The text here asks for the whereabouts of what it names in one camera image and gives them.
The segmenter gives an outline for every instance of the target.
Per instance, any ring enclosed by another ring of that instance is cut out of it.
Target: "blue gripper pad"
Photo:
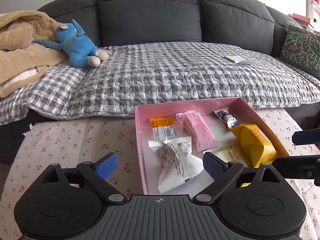
[[[94,163],[95,173],[107,180],[107,178],[116,170],[117,168],[117,156],[115,153],[109,153],[97,162]]]
[[[211,152],[206,152],[203,155],[203,167],[209,173],[211,178],[216,180],[228,169],[228,164],[218,158]]]

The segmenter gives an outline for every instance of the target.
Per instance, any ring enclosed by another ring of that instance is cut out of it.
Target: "pink snack wrapper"
[[[176,114],[176,118],[183,119],[183,127],[192,137],[198,153],[218,147],[219,141],[214,137],[203,118],[196,111]]]

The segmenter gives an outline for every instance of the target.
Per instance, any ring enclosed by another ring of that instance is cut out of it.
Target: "candy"
[[[192,179],[203,170],[202,159],[191,155],[191,137],[149,141],[148,144],[164,167],[158,184],[161,194]]]
[[[150,118],[150,124],[156,141],[176,138],[173,119],[173,116],[165,118]]]
[[[252,166],[258,168],[260,163],[272,163],[277,157],[275,148],[268,137],[255,124],[243,123],[230,130],[240,141],[240,145]]]
[[[237,150],[234,149],[233,145],[229,146],[226,149],[212,149],[205,152],[211,152],[216,155],[219,159],[224,162],[238,162],[241,163],[244,167],[248,167],[247,163],[242,159],[242,157],[238,154]]]
[[[216,110],[214,111],[214,113],[216,114],[217,117],[219,117],[221,121],[226,123],[228,127],[234,127],[236,125],[239,125],[238,120],[229,113],[229,109],[227,107]]]
[[[191,135],[198,153],[218,147],[219,141],[214,137],[199,113],[196,111],[179,113],[176,118],[183,121],[183,127]]]

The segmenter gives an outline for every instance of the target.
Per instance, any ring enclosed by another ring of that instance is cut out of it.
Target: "beige fleece blanket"
[[[67,59],[63,51],[32,43],[32,38],[56,41],[59,25],[39,11],[0,15],[0,98],[42,77],[48,65]]]

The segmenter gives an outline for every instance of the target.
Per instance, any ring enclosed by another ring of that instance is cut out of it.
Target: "metal rivet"
[[[122,196],[121,194],[112,194],[109,196],[109,200],[112,202],[119,202],[122,201],[124,199],[124,196]]]
[[[208,194],[199,194],[196,199],[200,202],[208,202],[211,200],[211,196]]]

